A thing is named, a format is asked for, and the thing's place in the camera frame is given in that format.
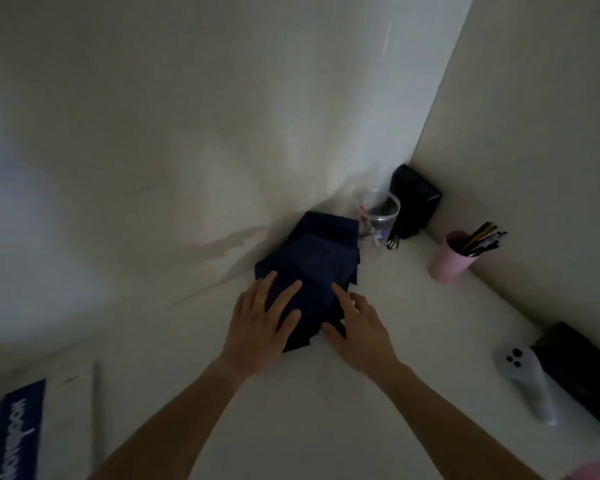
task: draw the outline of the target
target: person's left arm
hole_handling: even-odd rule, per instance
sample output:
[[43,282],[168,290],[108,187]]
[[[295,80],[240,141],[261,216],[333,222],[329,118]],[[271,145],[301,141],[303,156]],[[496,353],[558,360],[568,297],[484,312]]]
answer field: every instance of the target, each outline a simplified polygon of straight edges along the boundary
[[265,301],[276,273],[240,294],[222,353],[198,379],[144,423],[89,480],[186,480],[216,422],[248,377],[282,354],[300,320],[293,310],[280,329],[280,314],[300,290],[295,282],[268,311]]

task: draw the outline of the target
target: black object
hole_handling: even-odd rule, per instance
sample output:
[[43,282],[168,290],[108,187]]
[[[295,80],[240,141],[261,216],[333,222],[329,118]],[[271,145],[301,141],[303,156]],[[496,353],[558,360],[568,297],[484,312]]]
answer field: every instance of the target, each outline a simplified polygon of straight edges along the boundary
[[442,193],[407,165],[400,165],[393,172],[390,190],[400,200],[400,213],[388,241],[397,243],[426,227]]
[[302,311],[300,322],[291,333],[284,352],[310,345],[310,339],[320,331],[322,322],[329,322],[343,337],[344,313],[331,289],[337,283],[345,290],[357,283],[358,221],[320,212],[307,212],[293,229],[285,243],[269,257],[256,263],[256,278],[271,271],[278,272],[273,282],[266,308],[280,292],[296,280],[303,286],[280,316],[284,321],[289,311]]
[[600,350],[564,322],[531,349],[544,371],[600,421]]

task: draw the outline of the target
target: pink object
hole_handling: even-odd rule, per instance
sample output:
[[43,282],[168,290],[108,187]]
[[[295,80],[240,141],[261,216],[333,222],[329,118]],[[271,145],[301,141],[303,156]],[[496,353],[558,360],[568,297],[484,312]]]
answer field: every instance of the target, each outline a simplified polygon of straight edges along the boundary
[[449,283],[478,259],[462,256],[459,250],[469,235],[461,230],[453,230],[445,236],[445,240],[429,262],[429,275],[439,283]]
[[600,463],[590,463],[577,468],[565,480],[600,480]]

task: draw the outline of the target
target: forearm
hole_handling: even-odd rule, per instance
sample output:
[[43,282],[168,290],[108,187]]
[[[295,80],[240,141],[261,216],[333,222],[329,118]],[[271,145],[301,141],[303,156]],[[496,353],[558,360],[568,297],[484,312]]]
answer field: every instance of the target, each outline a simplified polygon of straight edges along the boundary
[[185,480],[240,386],[219,361],[118,448],[91,480]]
[[389,369],[372,380],[400,411],[445,480],[540,480],[406,365]]

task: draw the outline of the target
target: blue label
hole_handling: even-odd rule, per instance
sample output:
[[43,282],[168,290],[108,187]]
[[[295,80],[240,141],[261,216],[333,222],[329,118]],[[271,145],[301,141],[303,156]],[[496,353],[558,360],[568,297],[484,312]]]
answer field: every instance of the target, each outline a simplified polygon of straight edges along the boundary
[[8,393],[0,403],[0,480],[34,480],[46,380]]

